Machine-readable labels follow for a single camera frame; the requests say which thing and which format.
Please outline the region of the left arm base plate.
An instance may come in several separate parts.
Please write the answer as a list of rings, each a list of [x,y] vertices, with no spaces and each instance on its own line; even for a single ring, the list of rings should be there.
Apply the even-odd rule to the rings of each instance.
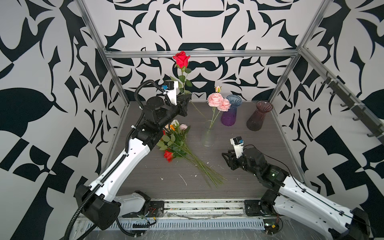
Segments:
[[[164,213],[164,201],[151,201],[148,210],[145,212],[145,217],[160,217]]]

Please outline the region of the purple blue glass vase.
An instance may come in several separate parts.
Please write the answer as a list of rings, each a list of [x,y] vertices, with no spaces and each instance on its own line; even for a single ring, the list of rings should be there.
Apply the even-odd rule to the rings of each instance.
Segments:
[[[242,98],[237,95],[229,95],[226,99],[230,102],[231,106],[227,112],[223,112],[221,116],[221,123],[224,126],[233,126],[237,118],[237,109],[242,104]]]

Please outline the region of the clear glass vase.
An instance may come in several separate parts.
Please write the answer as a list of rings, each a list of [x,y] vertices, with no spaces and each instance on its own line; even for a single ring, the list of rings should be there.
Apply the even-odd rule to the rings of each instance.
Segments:
[[[206,121],[201,137],[201,144],[205,148],[211,148],[214,145],[216,129],[212,120]]]

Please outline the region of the red rose stem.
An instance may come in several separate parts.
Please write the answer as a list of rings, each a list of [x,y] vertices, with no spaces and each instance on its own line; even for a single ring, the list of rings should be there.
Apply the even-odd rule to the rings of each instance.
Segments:
[[[189,69],[190,57],[186,54],[185,51],[180,51],[175,54],[172,59],[175,64],[173,68],[177,69],[177,78],[171,77],[172,80],[177,80],[179,82],[179,90],[181,94],[192,94],[190,91],[186,90],[186,87],[192,87],[193,84],[190,80],[188,80],[188,75],[192,72]]]

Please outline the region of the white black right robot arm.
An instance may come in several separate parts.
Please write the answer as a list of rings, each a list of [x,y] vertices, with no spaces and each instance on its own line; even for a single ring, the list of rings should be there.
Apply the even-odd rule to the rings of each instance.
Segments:
[[[256,148],[222,153],[231,170],[253,174],[268,190],[260,199],[264,214],[289,217],[328,240],[368,240],[368,214],[360,208],[341,206],[300,183],[289,172],[269,164]]]

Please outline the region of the smoky pink glass vase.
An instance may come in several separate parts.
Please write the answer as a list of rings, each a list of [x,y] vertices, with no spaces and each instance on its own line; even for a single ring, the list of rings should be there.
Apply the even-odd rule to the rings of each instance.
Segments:
[[[247,128],[251,131],[259,131],[264,123],[267,113],[272,111],[273,105],[268,101],[258,101],[256,103],[256,110],[251,117],[247,120]]]

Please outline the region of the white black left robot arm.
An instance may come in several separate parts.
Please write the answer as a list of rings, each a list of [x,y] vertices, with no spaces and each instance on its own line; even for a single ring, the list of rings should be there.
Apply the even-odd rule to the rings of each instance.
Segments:
[[[106,230],[120,216],[145,213],[151,200],[147,195],[140,191],[125,196],[117,193],[137,164],[161,140],[163,129],[176,116],[187,116],[191,98],[190,94],[178,95],[169,105],[159,96],[147,100],[137,124],[127,136],[123,151],[96,180],[76,189],[74,196],[79,208],[67,227],[66,238],[80,214],[93,223],[93,228]]]

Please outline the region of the pink peony flower stem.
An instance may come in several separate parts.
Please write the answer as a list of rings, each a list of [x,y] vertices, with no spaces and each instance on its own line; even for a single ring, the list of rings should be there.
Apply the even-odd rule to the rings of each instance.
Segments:
[[[213,116],[209,128],[212,129],[216,119],[221,112],[227,112],[231,108],[231,103],[221,94],[222,87],[217,86],[212,94],[208,96],[208,105],[213,109]]]

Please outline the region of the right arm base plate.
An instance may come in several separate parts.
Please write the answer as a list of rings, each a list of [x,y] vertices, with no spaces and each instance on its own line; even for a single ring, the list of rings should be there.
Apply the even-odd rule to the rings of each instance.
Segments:
[[[275,209],[273,200],[245,200],[245,214],[248,217],[271,217],[280,216]]]

